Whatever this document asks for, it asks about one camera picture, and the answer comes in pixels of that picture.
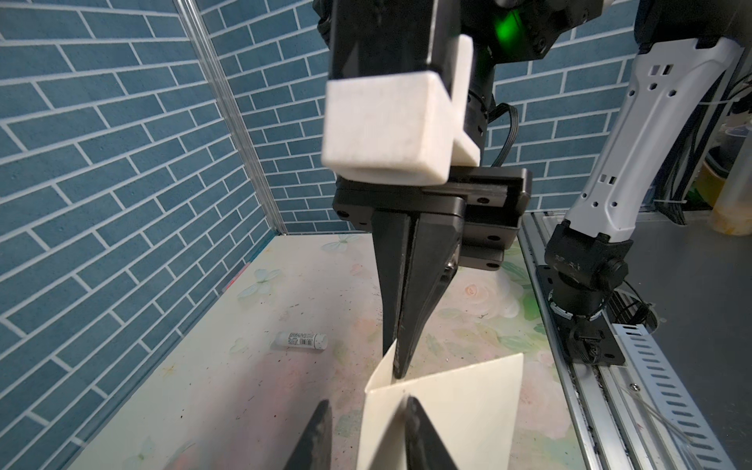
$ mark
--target brick wall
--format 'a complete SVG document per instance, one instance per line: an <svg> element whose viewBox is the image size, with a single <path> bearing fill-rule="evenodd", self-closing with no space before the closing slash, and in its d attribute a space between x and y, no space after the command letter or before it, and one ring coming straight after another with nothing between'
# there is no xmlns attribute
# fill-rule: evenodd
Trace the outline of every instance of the brick wall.
<svg viewBox="0 0 752 470"><path fill-rule="evenodd" d="M171 0L51 3L0 6L13 470L69 461L273 236Z"/></svg>
<svg viewBox="0 0 752 470"><path fill-rule="evenodd" d="M530 210L568 208L590 174L629 82L637 3L617 3L565 33L543 60L496 67L496 101L520 110L507 164L533 171ZM334 175L320 163L329 52L311 3L200 0L199 7L287 229L348 230L331 211ZM491 126L484 164L507 133L508 120Z"/></svg>
<svg viewBox="0 0 752 470"><path fill-rule="evenodd" d="M311 2L198 0L291 233L341 232L334 174L321 166L329 52Z"/></svg>

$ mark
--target plastic container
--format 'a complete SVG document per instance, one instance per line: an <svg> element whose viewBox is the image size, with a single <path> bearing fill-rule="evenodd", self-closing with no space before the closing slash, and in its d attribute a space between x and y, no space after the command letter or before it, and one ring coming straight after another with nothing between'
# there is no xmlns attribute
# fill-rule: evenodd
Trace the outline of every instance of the plastic container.
<svg viewBox="0 0 752 470"><path fill-rule="evenodd" d="M730 169L736 161L741 145L749 135L749 126L738 126L726 129L720 138L720 149L718 152L718 163L725 169Z"/></svg>
<svg viewBox="0 0 752 470"><path fill-rule="evenodd" d="M274 344L281 347L307 347L310 349L326 349L329 339L322 333L289 333L279 332Z"/></svg>
<svg viewBox="0 0 752 470"><path fill-rule="evenodd" d="M752 234L752 132L738 152L708 223L727 235Z"/></svg>
<svg viewBox="0 0 752 470"><path fill-rule="evenodd" d="M725 183L726 178L721 177L721 175L715 172L707 160L702 162L702 167L695 180L695 188L697 188L697 192L711 207L714 207L718 201L718 196Z"/></svg>

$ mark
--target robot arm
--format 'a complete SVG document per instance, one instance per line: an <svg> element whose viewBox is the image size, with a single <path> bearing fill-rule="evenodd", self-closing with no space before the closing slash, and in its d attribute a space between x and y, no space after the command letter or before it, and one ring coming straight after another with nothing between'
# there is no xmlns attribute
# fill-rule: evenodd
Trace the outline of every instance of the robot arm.
<svg viewBox="0 0 752 470"><path fill-rule="evenodd" d="M499 269L529 201L527 170L478 168L494 65L542 58L560 33L599 16L602 0L315 8L332 51L322 162L339 175L338 216L373 232L383 351L396 340L402 378L458 266Z"/></svg>
<svg viewBox="0 0 752 470"><path fill-rule="evenodd" d="M658 42L637 55L619 119L583 192L546 246L558 271L549 300L573 360L620 364L601 355L610 335L595 320L624 281L629 237L650 182L703 95L739 57L728 38Z"/></svg>
<svg viewBox="0 0 752 470"><path fill-rule="evenodd" d="M741 48L713 2L641 0L619 120L546 260L551 300L589 321L627 273L641 201L682 126ZM494 270L530 197L526 170L475 168L492 114L495 64L543 58L603 0L317 0L332 51L322 161L339 173L333 208L374 234L384 352L404 376L457 266ZM695 34L707 36L695 39Z"/></svg>

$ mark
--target floral tablecloth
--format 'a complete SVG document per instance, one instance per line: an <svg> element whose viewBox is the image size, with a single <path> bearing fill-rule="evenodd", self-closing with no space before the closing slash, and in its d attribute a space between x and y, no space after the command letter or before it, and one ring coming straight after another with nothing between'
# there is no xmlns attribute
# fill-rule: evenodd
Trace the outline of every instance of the floral tablecloth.
<svg viewBox="0 0 752 470"><path fill-rule="evenodd" d="M583 468L522 253L460 268L408 378L525 354L509 468ZM324 351L273 345L329 336ZM381 358L370 235L276 237L73 462L73 469L282 468L316 404L332 403L332 467L355 466L363 387Z"/></svg>

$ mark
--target gray floor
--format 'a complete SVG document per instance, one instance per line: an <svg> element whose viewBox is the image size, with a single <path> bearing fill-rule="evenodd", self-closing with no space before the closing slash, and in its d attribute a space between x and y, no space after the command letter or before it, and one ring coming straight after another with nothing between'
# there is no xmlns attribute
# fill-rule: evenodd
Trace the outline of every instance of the gray floor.
<svg viewBox="0 0 752 470"><path fill-rule="evenodd" d="M666 319L654 337L736 465L752 468L752 236L638 222L628 280Z"/></svg>

